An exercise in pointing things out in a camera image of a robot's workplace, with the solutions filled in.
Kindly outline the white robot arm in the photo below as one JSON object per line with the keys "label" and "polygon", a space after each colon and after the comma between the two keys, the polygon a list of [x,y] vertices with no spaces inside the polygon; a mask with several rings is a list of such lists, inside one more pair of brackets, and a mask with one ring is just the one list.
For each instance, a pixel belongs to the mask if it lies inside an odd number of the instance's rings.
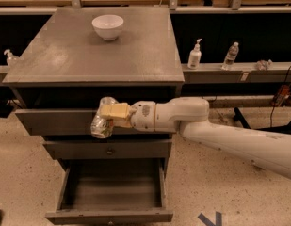
{"label": "white robot arm", "polygon": [[291,179],[291,135],[214,124],[209,121],[209,103],[203,98],[174,98],[164,104],[151,101],[101,104],[97,113],[114,126],[179,133],[185,139]]}

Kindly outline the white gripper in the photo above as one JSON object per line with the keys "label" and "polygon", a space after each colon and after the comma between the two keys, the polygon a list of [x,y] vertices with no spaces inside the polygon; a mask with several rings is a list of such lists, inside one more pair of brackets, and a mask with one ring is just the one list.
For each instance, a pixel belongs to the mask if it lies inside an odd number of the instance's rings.
{"label": "white gripper", "polygon": [[142,132],[153,132],[155,106],[156,103],[151,101],[136,102],[132,106],[127,103],[101,105],[99,114],[104,119],[124,121],[122,123],[123,128],[135,128]]}

